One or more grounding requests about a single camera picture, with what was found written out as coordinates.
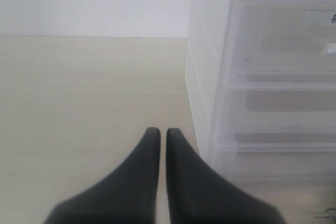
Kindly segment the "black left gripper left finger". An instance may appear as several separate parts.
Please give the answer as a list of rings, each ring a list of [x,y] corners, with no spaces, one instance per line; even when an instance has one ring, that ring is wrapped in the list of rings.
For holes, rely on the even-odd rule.
[[[45,223],[155,223],[161,133],[145,130],[107,177],[54,207]]]

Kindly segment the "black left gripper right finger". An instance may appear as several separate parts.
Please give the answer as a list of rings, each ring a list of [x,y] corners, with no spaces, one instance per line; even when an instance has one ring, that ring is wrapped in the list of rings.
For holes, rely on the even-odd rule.
[[[212,170],[178,128],[166,133],[166,186],[171,223],[285,223],[277,208]]]

